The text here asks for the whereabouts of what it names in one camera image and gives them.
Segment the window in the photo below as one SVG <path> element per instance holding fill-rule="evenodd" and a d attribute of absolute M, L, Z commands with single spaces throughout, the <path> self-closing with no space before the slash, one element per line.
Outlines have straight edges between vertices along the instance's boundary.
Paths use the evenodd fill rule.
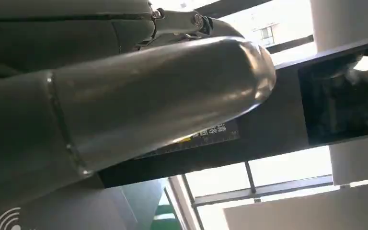
<path fill-rule="evenodd" d="M 192 11 L 218 0 L 150 0 L 153 10 Z"/>
<path fill-rule="evenodd" d="M 249 162 L 256 187 L 332 174 L 328 146 Z"/>
<path fill-rule="evenodd" d="M 272 27 L 266 27 L 260 30 L 256 30 L 253 33 L 255 33 L 255 37 L 260 38 L 259 42 L 264 46 L 270 46 L 274 44 L 274 38 L 273 38 L 273 30 Z"/>
<path fill-rule="evenodd" d="M 250 187 L 244 163 L 190 172 L 186 177 L 194 197 Z"/>
<path fill-rule="evenodd" d="M 264 46 L 313 34 L 310 0 L 272 0 L 220 19 Z"/>
<path fill-rule="evenodd" d="M 223 209 L 253 203 L 254 199 L 245 199 L 221 204 L 205 205 L 198 207 L 198 212 L 205 230 L 229 230 Z"/>

